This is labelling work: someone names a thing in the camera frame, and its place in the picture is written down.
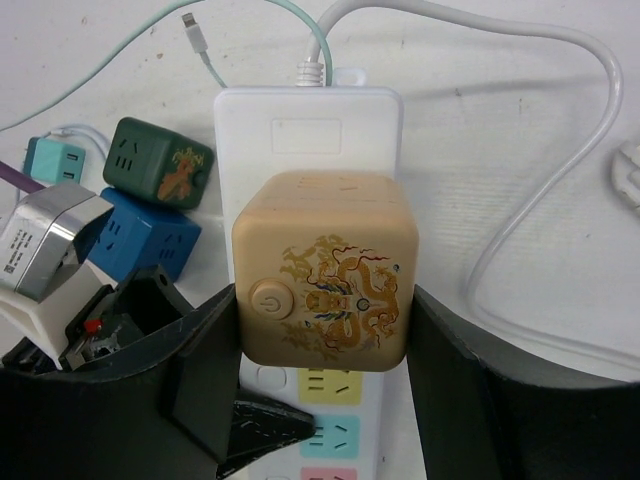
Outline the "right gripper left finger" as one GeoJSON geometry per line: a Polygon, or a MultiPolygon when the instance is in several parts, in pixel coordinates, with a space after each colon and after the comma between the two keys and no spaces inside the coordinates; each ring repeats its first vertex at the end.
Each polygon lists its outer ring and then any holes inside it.
{"type": "Polygon", "coordinates": [[[73,372],[1,372],[5,479],[212,479],[240,347],[232,287],[73,372]]]}

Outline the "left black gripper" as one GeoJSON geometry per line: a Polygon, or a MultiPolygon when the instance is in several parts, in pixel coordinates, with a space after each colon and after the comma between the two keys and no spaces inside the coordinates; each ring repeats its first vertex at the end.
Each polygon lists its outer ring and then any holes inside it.
{"type": "Polygon", "coordinates": [[[25,373],[74,371],[182,318],[192,305],[160,265],[113,287],[86,266],[36,302],[2,295],[2,316],[22,335],[2,366],[25,373]]]}

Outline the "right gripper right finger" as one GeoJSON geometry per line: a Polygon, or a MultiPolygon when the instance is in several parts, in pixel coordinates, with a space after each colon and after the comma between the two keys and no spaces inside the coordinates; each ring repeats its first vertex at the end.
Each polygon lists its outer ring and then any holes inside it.
{"type": "Polygon", "coordinates": [[[421,287],[407,360],[428,478],[638,478],[638,383],[528,353],[421,287]]]}

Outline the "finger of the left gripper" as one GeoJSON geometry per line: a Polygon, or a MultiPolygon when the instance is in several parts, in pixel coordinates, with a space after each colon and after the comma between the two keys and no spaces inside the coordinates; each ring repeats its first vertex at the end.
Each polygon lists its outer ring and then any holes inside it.
{"type": "Polygon", "coordinates": [[[217,479],[227,479],[258,459],[315,435],[312,414],[280,400],[238,389],[226,460],[217,479]]]}

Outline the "blue cube plug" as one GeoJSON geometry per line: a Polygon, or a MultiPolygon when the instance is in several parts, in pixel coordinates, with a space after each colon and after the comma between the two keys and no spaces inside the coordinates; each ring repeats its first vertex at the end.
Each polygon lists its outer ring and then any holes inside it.
{"type": "Polygon", "coordinates": [[[111,279],[121,282],[139,268],[160,265],[175,282],[201,234],[201,227],[184,214],[153,205],[113,187],[101,197],[113,212],[89,260],[111,279]]]}

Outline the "dark green dragon charger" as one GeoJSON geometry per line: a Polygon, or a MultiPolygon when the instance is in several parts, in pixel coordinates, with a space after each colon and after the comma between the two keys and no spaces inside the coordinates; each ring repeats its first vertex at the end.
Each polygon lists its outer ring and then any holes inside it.
{"type": "Polygon", "coordinates": [[[116,126],[103,179],[147,202],[193,210],[200,205],[214,162],[215,152],[209,146],[124,117],[116,126]]]}

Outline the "teal cube plug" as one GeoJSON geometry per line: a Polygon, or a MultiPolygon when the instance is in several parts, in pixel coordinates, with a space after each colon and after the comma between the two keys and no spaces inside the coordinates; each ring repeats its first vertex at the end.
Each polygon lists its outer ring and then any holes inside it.
{"type": "Polygon", "coordinates": [[[44,137],[32,137],[27,146],[22,172],[46,184],[63,181],[80,183],[86,150],[44,137]]]}

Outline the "wooden beige cube plug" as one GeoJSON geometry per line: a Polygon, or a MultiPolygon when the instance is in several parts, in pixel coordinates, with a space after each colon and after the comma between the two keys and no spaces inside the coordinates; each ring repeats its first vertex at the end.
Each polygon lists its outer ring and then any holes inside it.
{"type": "Polygon", "coordinates": [[[419,232],[399,183],[293,171],[231,234],[244,354],[266,366],[384,372],[403,359],[419,232]]]}

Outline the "white power strip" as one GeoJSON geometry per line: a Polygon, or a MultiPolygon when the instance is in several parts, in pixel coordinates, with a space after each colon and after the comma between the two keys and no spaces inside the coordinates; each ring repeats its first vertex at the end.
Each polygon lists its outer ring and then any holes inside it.
{"type": "MultiPolygon", "coordinates": [[[[394,176],[403,102],[391,89],[335,74],[329,87],[230,87],[214,102],[223,225],[272,176],[290,170],[372,171],[394,176]]],[[[307,442],[269,453],[251,479],[374,479],[378,473],[384,376],[260,366],[243,358],[242,387],[315,417],[307,442]]]]}

